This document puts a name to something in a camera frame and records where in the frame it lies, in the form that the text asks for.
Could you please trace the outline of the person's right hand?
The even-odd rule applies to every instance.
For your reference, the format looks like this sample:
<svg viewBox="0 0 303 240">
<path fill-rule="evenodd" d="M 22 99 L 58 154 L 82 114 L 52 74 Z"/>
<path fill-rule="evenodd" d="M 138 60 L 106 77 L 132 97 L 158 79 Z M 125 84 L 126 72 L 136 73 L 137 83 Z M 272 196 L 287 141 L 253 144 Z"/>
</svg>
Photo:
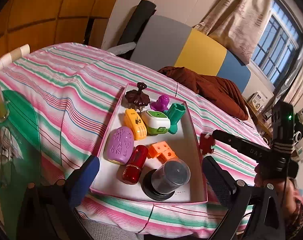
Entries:
<svg viewBox="0 0 303 240">
<path fill-rule="evenodd" d="M 299 193 L 292 179 L 269 179 L 263 180 L 261 167 L 255 167 L 254 179 L 256 187 L 272 184 L 276 191 L 286 226 L 286 234 L 289 237 L 296 235 L 303 227 L 303 197 Z"/>
</svg>

